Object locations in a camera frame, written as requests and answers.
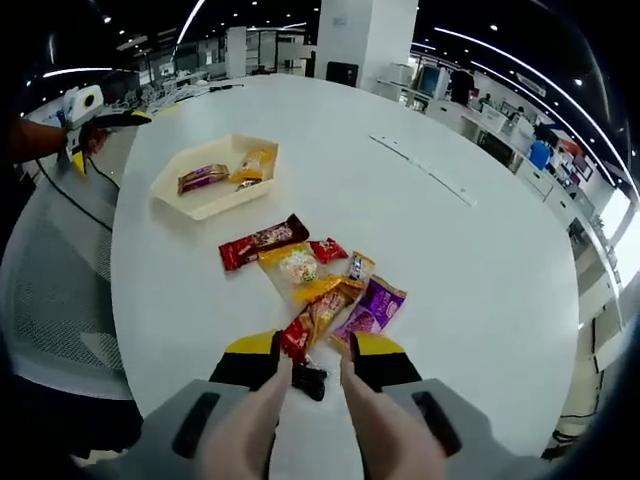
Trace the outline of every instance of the ceiling light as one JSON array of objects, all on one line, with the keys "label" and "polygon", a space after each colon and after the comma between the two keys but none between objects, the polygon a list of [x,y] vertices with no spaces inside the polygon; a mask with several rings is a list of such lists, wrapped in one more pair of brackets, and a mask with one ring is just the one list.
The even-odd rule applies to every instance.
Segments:
[{"label": "ceiling light", "polygon": [[283,30],[287,30],[288,28],[295,28],[295,27],[304,27],[307,24],[307,22],[303,22],[303,23],[294,23],[293,25],[286,25],[284,27],[282,27]]},{"label": "ceiling light", "polygon": [[[42,78],[55,77],[56,75],[62,75],[64,73],[77,73],[77,72],[109,72],[116,70],[115,68],[107,67],[83,67],[83,68],[67,68],[65,70],[56,70],[55,72],[45,73]],[[130,72],[131,70],[119,70],[121,72]]]},{"label": "ceiling light", "polygon": [[415,45],[416,47],[422,47],[422,48],[426,48],[427,50],[435,50],[434,47],[430,46],[430,45],[423,45],[421,43],[416,43],[413,42],[411,45]]},{"label": "ceiling light", "polygon": [[182,27],[182,31],[180,32],[180,36],[178,37],[178,41],[176,42],[176,48],[173,51],[174,55],[176,53],[176,50],[178,49],[178,45],[180,45],[180,42],[184,38],[184,34],[187,33],[187,30],[189,29],[189,25],[191,25],[191,22],[193,22],[193,19],[196,16],[196,13],[198,13],[198,10],[200,10],[203,4],[204,4],[204,0],[198,0],[198,3],[196,3],[196,6],[193,7],[193,10],[191,10],[189,17],[187,18],[187,21],[184,23],[184,27]]},{"label": "ceiling light", "polygon": [[[616,150],[615,146],[613,145],[613,142],[611,142],[611,140],[609,140],[609,137],[607,137],[607,135],[604,133],[604,130],[602,130],[602,128],[600,128],[600,125],[597,124],[597,122],[591,117],[591,115],[589,115],[587,113],[587,111],[584,108],[582,108],[582,106],[578,102],[576,102],[573,99],[573,97],[571,97],[571,95],[569,95],[562,88],[560,88],[560,86],[557,85],[553,80],[551,80],[549,77],[547,77],[543,73],[541,73],[538,70],[536,70],[535,68],[533,68],[531,65],[528,65],[528,64],[524,63],[519,58],[516,58],[513,55],[510,55],[509,53],[507,53],[507,52],[505,52],[503,50],[500,50],[499,48],[494,47],[493,45],[489,45],[488,43],[482,42],[482,41],[480,41],[480,40],[478,40],[476,38],[469,37],[469,36],[463,35],[461,33],[452,32],[451,30],[446,30],[444,28],[436,27],[434,30],[436,30],[438,32],[442,32],[442,33],[448,33],[449,35],[453,35],[453,36],[456,36],[456,37],[459,37],[459,38],[464,38],[465,40],[469,40],[470,42],[477,43],[478,45],[482,45],[483,47],[486,47],[486,48],[488,48],[490,50],[493,50],[494,52],[499,53],[499,54],[507,57],[508,59],[516,62],[518,65],[520,65],[520,66],[526,68],[527,70],[529,70],[530,72],[536,74],[538,77],[540,77],[545,82],[547,82],[549,85],[551,85],[557,92],[559,92],[563,97],[565,97],[582,114],[582,116],[584,118],[587,119],[587,121],[593,126],[593,128],[596,129],[598,134],[602,137],[604,142],[607,144],[607,147],[609,147],[609,150],[611,150],[611,153],[613,153],[614,157],[616,157],[616,160],[618,160],[618,163],[620,164],[620,167],[622,168],[624,173],[627,175],[628,178],[631,178],[631,173],[629,172],[629,169],[627,168],[626,164],[622,160],[622,156],[618,153],[618,150]],[[640,198],[640,192],[638,191],[638,188],[636,187],[636,184],[631,182],[631,186],[632,186],[632,188],[633,188],[633,190],[634,190],[634,192],[636,194],[636,197]]]},{"label": "ceiling light", "polygon": [[[473,63],[474,65],[477,65],[481,68],[486,68],[487,70],[489,70],[491,73],[493,73],[495,76],[500,77],[501,79],[503,79],[505,82],[512,84],[513,86],[518,86],[518,84],[516,82],[514,82],[513,80],[508,79],[507,77],[505,77],[504,75],[500,75],[498,72],[494,72],[493,70],[491,70],[490,68],[485,67],[484,65],[475,62],[475,61],[471,61],[471,63]],[[600,167],[602,167],[602,170],[604,171],[605,176],[607,177],[607,179],[609,180],[609,183],[611,183],[611,185],[615,186],[615,183],[613,182],[613,178],[611,178],[611,175],[609,174],[609,171],[605,168],[604,164],[600,161],[600,159],[598,158],[598,156],[595,154],[595,152],[593,150],[591,150],[591,147],[589,147],[587,145],[587,142],[584,141],[584,139],[578,134],[578,132],[575,131],[575,129],[569,124],[569,122],[567,122],[564,118],[562,118],[560,115],[558,115],[558,112],[554,111],[553,108],[551,108],[549,105],[547,105],[546,103],[544,103],[542,100],[540,100],[538,97],[536,97],[533,93],[529,92],[528,90],[523,90],[524,93],[526,93],[527,95],[529,95],[531,98],[533,98],[536,102],[538,102],[540,105],[542,105],[543,107],[545,107],[547,110],[551,111],[556,117],[558,117],[558,120],[560,120],[565,127],[567,127],[567,129],[573,133],[573,135],[571,135],[571,138],[578,138],[578,140],[584,144],[585,148],[589,151],[589,153],[591,154],[591,156],[593,157],[593,159],[596,161],[596,163],[598,165],[600,165]]]}]

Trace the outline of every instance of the hexagonal tray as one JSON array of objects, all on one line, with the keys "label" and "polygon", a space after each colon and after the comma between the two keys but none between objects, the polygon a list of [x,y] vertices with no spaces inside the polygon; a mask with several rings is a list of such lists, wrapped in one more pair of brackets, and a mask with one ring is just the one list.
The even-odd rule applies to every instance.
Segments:
[{"label": "hexagonal tray", "polygon": [[219,182],[182,196],[178,196],[178,178],[199,167],[212,163],[224,164],[233,171],[244,156],[256,148],[275,150],[278,144],[260,138],[228,135],[220,140],[183,150],[176,154],[151,185],[151,194],[195,220],[241,205],[269,193],[274,185],[274,169],[266,172],[266,179],[257,185],[236,192],[238,184]]}]

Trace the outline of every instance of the floor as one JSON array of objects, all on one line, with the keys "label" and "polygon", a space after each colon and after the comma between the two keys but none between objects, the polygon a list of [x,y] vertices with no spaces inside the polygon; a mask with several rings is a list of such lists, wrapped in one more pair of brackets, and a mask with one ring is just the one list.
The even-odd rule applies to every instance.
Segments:
[{"label": "floor", "polygon": [[[120,184],[137,128],[124,128],[114,133],[93,159],[100,170]],[[584,416],[593,413],[597,404],[600,374],[596,372],[592,354],[593,333],[589,326],[579,332],[573,379],[562,415]],[[580,435],[588,427],[589,418],[560,418],[557,429],[567,435]],[[557,443],[550,439],[550,446]]]}]

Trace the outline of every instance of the column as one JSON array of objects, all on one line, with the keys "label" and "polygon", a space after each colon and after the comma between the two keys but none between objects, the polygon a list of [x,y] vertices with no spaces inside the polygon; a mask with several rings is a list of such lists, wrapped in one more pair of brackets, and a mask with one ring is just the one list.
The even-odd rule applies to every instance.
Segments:
[{"label": "column", "polygon": [[357,86],[373,91],[389,64],[406,64],[418,0],[323,0],[318,28],[316,78],[328,62],[358,65]]},{"label": "column", "polygon": [[225,63],[227,77],[238,78],[247,75],[247,27],[227,30],[227,51]]}]

